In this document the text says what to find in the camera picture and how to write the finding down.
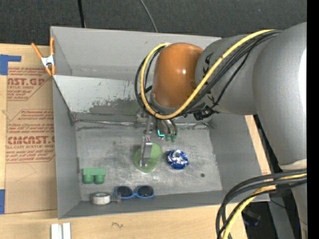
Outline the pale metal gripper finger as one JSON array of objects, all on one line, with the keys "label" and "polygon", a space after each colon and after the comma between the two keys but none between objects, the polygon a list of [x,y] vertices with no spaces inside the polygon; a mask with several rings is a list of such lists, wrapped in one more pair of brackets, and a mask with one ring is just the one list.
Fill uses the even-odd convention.
[{"label": "pale metal gripper finger", "polygon": [[146,137],[146,158],[151,157],[153,142],[150,136]]},{"label": "pale metal gripper finger", "polygon": [[147,146],[147,137],[142,137],[142,143],[141,143],[141,151],[140,151],[140,167],[145,166],[145,153],[146,153],[146,146]]}]

